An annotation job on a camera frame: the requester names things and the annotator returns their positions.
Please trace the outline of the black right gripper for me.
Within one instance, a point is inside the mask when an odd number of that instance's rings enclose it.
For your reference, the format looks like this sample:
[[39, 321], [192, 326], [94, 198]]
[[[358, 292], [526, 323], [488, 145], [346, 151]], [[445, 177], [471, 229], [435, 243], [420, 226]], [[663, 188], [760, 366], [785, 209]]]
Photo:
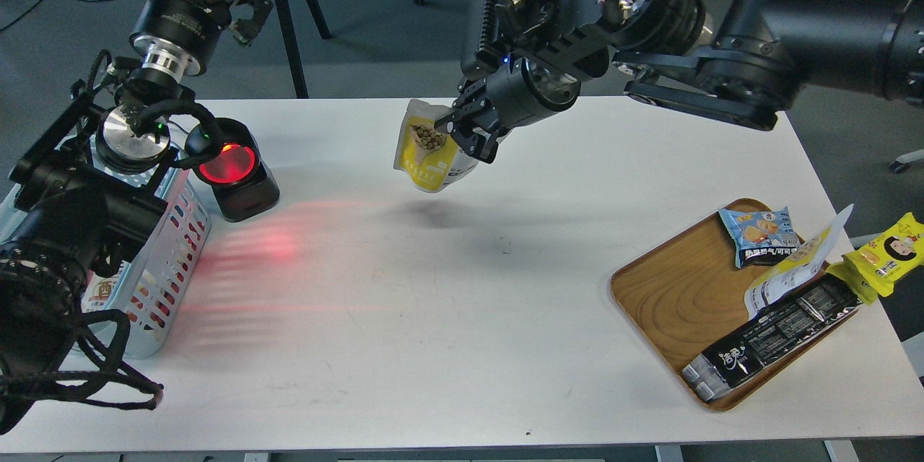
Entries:
[[504, 141], [502, 132], [570, 109], [581, 86], [571, 75], [529, 58], [508, 59], [487, 77], [466, 81], [455, 106], [433, 127], [453, 136], [466, 156], [492, 164]]

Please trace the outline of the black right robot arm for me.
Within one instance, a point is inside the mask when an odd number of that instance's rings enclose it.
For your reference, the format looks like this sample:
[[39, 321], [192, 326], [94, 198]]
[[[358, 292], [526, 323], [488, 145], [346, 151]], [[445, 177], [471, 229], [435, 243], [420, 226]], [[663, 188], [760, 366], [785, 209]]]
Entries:
[[802, 87], [922, 104], [922, 0], [475, 0], [435, 128], [494, 162], [614, 65], [631, 99], [769, 131]]

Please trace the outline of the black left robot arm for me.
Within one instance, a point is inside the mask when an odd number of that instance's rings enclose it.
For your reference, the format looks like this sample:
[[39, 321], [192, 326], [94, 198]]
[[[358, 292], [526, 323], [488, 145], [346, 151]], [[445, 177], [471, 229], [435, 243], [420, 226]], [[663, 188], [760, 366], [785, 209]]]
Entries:
[[43, 400], [104, 406], [124, 384], [154, 409], [162, 386], [126, 363], [130, 317], [83, 311], [92, 275], [112, 276], [162, 229], [172, 208], [157, 190], [189, 170], [211, 186], [229, 222], [273, 208], [280, 191], [250, 130], [218, 118], [182, 84], [201, 75], [230, 30], [260, 33], [269, 0], [148, 0], [130, 44], [98, 53], [56, 122], [17, 160], [14, 208], [24, 219], [2, 243], [2, 432]]

